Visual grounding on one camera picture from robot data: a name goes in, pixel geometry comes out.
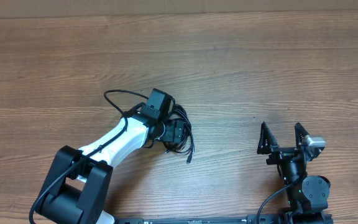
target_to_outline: brown background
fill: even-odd
[[[256,154],[260,124],[292,146],[300,121],[327,141],[308,172],[331,181],[328,212],[358,223],[358,11],[0,20],[0,223],[27,223],[62,146],[116,125],[103,91],[154,87],[187,110],[196,155],[186,165],[161,145],[132,153],[113,172],[108,212],[256,213],[282,186]],[[141,100],[111,98],[126,110]]]
[[[0,0],[0,18],[358,9],[358,0]]]

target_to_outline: wooden table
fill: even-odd
[[[0,223],[27,223],[62,146],[87,145],[117,124],[103,98],[116,88],[174,96],[196,154],[186,165],[161,144],[132,153],[114,169],[108,212],[256,213],[282,187],[256,154],[260,124],[293,146],[300,121],[327,142],[308,173],[331,181],[328,213],[358,223],[358,11],[0,20]],[[141,101],[111,98],[124,110]],[[281,195],[264,213],[285,205]]]

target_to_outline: wooden plank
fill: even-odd
[[[328,212],[358,223],[358,11],[0,20],[0,223],[25,222],[58,149],[114,127],[102,96],[114,88],[173,95],[196,155],[186,165],[159,144],[132,153],[114,169],[108,212],[256,213],[282,186],[256,154],[260,124],[292,146],[300,121],[327,141],[308,173],[331,181]],[[111,98],[124,109],[141,100]],[[284,195],[264,212],[282,206]]]
[[[0,0],[0,19],[358,9],[358,0]]]

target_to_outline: machine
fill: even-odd
[[[108,97],[108,93],[123,92],[141,96],[146,103],[139,103],[123,112]],[[190,164],[195,153],[191,123],[185,109],[175,99],[160,90],[153,89],[150,97],[126,90],[109,90],[105,99],[117,109],[122,118],[118,125],[96,142],[74,149],[61,148],[50,167],[29,221],[35,224],[34,212],[59,224],[296,224],[333,223],[323,210],[328,207],[330,184],[327,178],[307,176],[306,163],[316,158],[325,147],[324,139],[310,136],[300,123],[295,125],[296,146],[279,147],[265,123],[262,124],[257,153],[268,154],[268,165],[277,165],[284,180],[284,188],[271,195],[260,207],[258,214],[239,218],[189,218],[171,220],[143,220],[120,218],[103,211],[113,167],[116,167],[132,151],[145,147],[151,141],[163,142],[167,152],[186,154]],[[189,147],[185,149],[190,138]],[[66,178],[85,183],[83,190],[68,185]],[[278,214],[261,215],[263,206],[274,196],[287,191],[290,207]]]

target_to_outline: beige wall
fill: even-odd
[[[0,0],[0,18],[358,9],[358,0]]]

